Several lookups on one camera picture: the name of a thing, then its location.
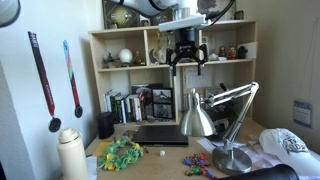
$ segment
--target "colorful beads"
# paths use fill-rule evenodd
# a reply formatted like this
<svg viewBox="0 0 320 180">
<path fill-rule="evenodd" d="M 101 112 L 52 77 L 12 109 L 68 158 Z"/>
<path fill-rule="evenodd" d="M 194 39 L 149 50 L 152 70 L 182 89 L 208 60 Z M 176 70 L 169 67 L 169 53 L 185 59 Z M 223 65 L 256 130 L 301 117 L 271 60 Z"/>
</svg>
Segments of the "colorful beads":
<svg viewBox="0 0 320 180">
<path fill-rule="evenodd" d="M 185 171 L 185 175 L 192 176 L 195 174 L 208 177 L 209 179 L 217 179 L 209 170 L 207 170 L 206 167 L 208 167 L 209 164 L 206 164 L 205 160 L 206 157 L 203 153 L 198 153 L 194 154 L 193 156 L 186 157 L 183 160 L 183 163 L 187 166 L 190 166 L 190 170 Z"/>
</svg>

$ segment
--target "robotic arm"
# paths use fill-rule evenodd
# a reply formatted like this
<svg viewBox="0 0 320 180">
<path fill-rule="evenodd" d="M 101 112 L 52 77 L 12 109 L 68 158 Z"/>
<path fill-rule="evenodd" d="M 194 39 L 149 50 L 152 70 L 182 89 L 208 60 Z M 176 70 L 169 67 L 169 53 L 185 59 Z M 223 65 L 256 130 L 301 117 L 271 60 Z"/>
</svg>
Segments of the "robotic arm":
<svg viewBox="0 0 320 180">
<path fill-rule="evenodd" d="M 198 63 L 198 75 L 201 74 L 201 65 L 208 61 L 207 47 L 205 44 L 196 47 L 196 31 L 207 26 L 211 26 L 211 19 L 218 21 L 223 14 L 232 6 L 235 0 L 230 0 L 227 7 L 218 14 L 202 15 L 197 13 L 197 0 L 110 0 L 119 5 L 134 9 L 146 17 L 152 17 L 161 11 L 171 8 L 173 10 L 173 21 L 159 24 L 159 31 L 175 31 L 176 47 L 174 50 L 167 49 L 166 60 L 172 66 L 173 76 L 176 75 L 176 64 L 182 59 L 195 59 Z M 198 50 L 203 51 L 204 58 L 196 56 Z"/>
</svg>

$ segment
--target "desk lamp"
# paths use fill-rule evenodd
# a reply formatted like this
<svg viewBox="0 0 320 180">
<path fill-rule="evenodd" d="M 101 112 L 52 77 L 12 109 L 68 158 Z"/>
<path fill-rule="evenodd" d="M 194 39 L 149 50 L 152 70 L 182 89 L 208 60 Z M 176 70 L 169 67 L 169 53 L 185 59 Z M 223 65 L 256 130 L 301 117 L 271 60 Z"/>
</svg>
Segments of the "desk lamp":
<svg viewBox="0 0 320 180">
<path fill-rule="evenodd" d="M 189 109 L 180 121 L 181 133 L 188 136 L 208 136 L 215 133 L 215 128 L 210 117 L 200 108 L 201 103 L 206 103 L 213 107 L 226 101 L 250 94 L 238 115 L 237 120 L 227 128 L 226 133 L 223 136 L 224 146 L 216 147 L 212 151 L 213 164 L 226 174 L 236 175 L 251 171 L 252 162 L 250 157 L 240 149 L 233 147 L 233 142 L 258 88 L 258 83 L 252 82 L 233 90 L 213 95 L 205 100 L 201 100 L 199 94 L 195 93 L 194 89 L 188 94 Z"/>
</svg>

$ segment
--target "white cap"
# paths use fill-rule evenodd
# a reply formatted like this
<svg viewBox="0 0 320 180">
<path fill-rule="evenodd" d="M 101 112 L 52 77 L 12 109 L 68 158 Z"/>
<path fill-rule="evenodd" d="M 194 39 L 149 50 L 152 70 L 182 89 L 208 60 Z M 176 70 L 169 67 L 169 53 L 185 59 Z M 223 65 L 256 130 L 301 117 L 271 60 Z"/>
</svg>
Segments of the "white cap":
<svg viewBox="0 0 320 180">
<path fill-rule="evenodd" d="M 313 157 L 306 144 L 287 129 L 266 129 L 259 142 L 266 153 L 276 155 L 299 176 L 320 176 L 320 161 Z"/>
<path fill-rule="evenodd" d="M 65 143 L 76 140 L 78 137 L 79 137 L 79 133 L 77 130 L 73 128 L 66 128 L 61 130 L 58 139 L 60 143 L 65 144 Z"/>
</svg>

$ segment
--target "white cloth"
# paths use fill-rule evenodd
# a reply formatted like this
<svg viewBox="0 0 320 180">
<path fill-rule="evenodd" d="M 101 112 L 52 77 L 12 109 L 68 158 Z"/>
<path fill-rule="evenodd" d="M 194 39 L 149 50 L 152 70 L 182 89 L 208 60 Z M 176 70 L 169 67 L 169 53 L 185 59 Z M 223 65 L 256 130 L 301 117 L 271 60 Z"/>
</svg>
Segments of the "white cloth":
<svg viewBox="0 0 320 180">
<path fill-rule="evenodd" d="M 314 158 L 306 144 L 287 129 L 266 129 L 259 137 L 263 151 L 276 155 L 300 176 L 320 176 L 320 161 Z"/>
</svg>

